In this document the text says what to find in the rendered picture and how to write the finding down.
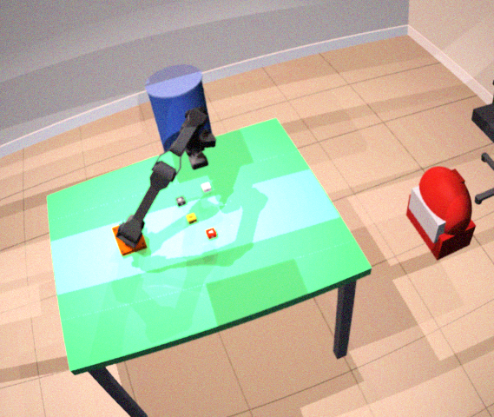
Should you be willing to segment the yellow block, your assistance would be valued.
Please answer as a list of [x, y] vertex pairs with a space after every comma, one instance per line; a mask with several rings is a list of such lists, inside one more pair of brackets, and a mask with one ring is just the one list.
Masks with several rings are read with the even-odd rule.
[[192, 223], [197, 222], [197, 221], [196, 221], [196, 218], [195, 218], [195, 216], [194, 216], [194, 213], [192, 213], [192, 214], [190, 214], [190, 215], [187, 215], [187, 219], [188, 219], [188, 223], [189, 223], [189, 225], [190, 225], [190, 224], [192, 224]]

